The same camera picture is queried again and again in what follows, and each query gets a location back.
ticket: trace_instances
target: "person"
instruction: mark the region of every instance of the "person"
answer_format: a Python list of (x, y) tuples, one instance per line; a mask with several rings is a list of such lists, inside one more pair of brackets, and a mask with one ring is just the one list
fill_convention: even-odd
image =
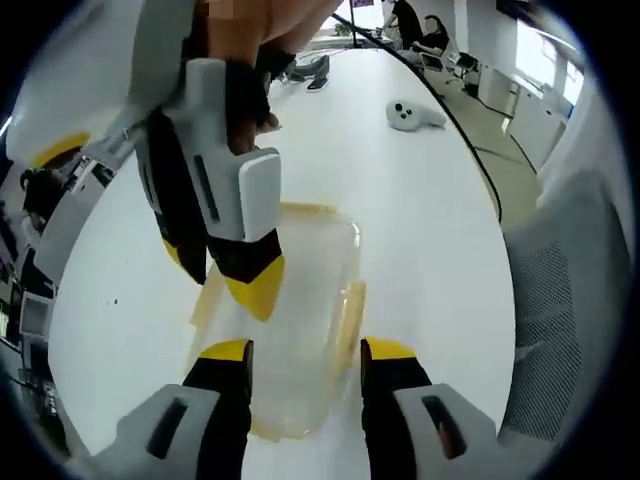
[(382, 30), (389, 28), (397, 22), (402, 38), (402, 50), (409, 50), (414, 42), (422, 38), (422, 28), (416, 11), (407, 0), (392, 0), (394, 3), (391, 15), (387, 18), (382, 26)]
[[(426, 35), (412, 43), (411, 48), (400, 52), (405, 59), (414, 65), (420, 65), (422, 59), (420, 53), (425, 52), (436, 57), (440, 57), (447, 49), (449, 34), (447, 29), (436, 15), (424, 17), (424, 29)], [(427, 59), (434, 67), (442, 67), (442, 62), (437, 58)]]

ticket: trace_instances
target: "plastic lid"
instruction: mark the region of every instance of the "plastic lid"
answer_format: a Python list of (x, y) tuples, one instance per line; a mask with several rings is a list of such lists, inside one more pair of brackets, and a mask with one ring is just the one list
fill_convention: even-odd
[(302, 438), (327, 417), (357, 345), (365, 285), (357, 281), (360, 231), (331, 207), (283, 204), (285, 273), (271, 318), (238, 305), (214, 266), (196, 304), (187, 370), (209, 346), (254, 342), (252, 432)]

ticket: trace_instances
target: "white table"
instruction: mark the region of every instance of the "white table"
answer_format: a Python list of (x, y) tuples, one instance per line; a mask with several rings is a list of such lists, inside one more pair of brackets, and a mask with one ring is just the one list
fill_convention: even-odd
[[(329, 84), (274, 85), (283, 128), (261, 137), (283, 158), (282, 197), (336, 205), (363, 234), (368, 283), (363, 334), (413, 347), (434, 382), (447, 382), (502, 421), (514, 356), (509, 264), (480, 171), (455, 128), (401, 133), (385, 104), (437, 107), (383, 52), (331, 58)], [(135, 158), (102, 196), (60, 286), (49, 360), (65, 410), (91, 452), (117, 420), (166, 383), (182, 380), (199, 288), (165, 253)], [(251, 436), (245, 478), (368, 478), (354, 387), (303, 441)]]

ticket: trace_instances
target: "mesh chair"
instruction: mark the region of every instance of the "mesh chair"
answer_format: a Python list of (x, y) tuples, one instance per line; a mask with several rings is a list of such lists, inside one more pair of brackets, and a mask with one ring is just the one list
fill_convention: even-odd
[(440, 55), (420, 52), (420, 61), (425, 71), (430, 70), (432, 72), (448, 73), (451, 78), (445, 82), (446, 85), (455, 81), (464, 82), (464, 77), (467, 73), (473, 71), (478, 66), (478, 60), (468, 53), (458, 50), (458, 46), (453, 38), (449, 39), (447, 48)]
[(513, 382), (498, 438), (530, 473), (562, 444), (605, 373), (621, 329), (630, 261), (597, 177), (505, 234), (513, 277)]

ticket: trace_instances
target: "white device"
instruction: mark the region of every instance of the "white device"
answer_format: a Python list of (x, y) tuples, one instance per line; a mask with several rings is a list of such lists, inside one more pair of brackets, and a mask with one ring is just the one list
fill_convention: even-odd
[(389, 102), (386, 114), (389, 125), (403, 132), (414, 132), (427, 125), (442, 127), (447, 123), (442, 112), (407, 100)]

